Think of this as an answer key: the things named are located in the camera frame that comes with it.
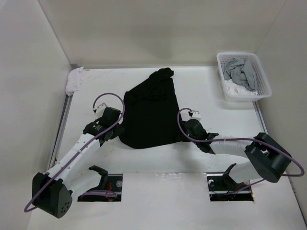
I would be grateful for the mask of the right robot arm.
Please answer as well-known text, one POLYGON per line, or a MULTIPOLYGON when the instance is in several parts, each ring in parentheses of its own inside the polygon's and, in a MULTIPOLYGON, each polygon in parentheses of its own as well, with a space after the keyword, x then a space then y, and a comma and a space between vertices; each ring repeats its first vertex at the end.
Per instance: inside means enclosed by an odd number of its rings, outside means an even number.
POLYGON ((258 133, 256 140, 227 141, 218 133, 208 133, 197 119, 181 122, 180 126, 202 152, 209 154, 228 154, 248 159, 245 163, 231 164, 223 174, 222 182, 225 188, 235 189, 240 183, 263 179, 277 183, 291 160, 286 157, 286 152, 274 139, 265 133, 258 133))

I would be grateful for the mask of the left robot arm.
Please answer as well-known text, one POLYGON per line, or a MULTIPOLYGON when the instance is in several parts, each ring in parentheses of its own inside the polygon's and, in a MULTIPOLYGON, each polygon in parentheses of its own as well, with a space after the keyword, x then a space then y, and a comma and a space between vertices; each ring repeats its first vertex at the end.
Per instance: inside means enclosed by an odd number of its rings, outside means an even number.
POLYGON ((56 165, 34 176, 29 204, 59 219, 79 197, 116 197, 117 193, 106 189, 107 170, 96 165, 83 169, 83 165, 105 142, 124 131, 119 124, 122 117, 120 110, 106 107, 100 118, 87 124, 72 149, 56 165))

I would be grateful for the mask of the black tank top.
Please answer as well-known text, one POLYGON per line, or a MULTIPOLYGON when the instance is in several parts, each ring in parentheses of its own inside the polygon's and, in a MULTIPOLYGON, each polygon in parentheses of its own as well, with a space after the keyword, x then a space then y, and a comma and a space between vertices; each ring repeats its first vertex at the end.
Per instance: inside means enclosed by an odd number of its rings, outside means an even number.
POLYGON ((159 69, 124 95, 120 141, 134 149, 187 142, 179 130, 179 106, 170 68, 159 69))

